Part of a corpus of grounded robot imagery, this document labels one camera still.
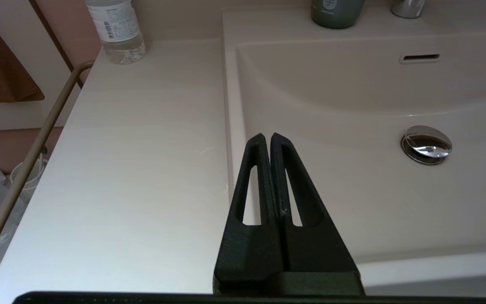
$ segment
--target green bottle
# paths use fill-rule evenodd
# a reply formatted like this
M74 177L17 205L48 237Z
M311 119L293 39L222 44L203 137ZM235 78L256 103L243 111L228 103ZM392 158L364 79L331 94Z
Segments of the green bottle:
M345 29L357 21L365 0L312 0L312 20L329 29Z

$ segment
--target white sink basin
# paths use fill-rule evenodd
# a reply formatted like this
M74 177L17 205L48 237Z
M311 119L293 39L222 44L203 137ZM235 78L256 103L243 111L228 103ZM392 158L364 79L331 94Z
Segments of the white sink basin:
M245 142L281 133L370 293L486 296L467 288L486 286L486 1L430 1L412 20L374 4L346 30L308 14L224 13L229 186ZM445 133L451 156L408 158L400 140L413 125ZM245 223L256 224L249 191ZM457 287L436 288L447 280Z

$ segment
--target faucet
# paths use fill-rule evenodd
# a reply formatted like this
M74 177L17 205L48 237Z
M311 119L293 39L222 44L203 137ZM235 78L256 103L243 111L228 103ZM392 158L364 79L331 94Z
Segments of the faucet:
M425 0L400 0L391 6L391 12L401 18L415 19L421 14Z

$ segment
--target white countertop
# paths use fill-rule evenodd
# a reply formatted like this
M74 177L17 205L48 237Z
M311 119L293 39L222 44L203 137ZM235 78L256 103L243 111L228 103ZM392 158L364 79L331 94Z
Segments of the white countertop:
M226 221L219 41L101 52L0 265L33 290L211 293Z

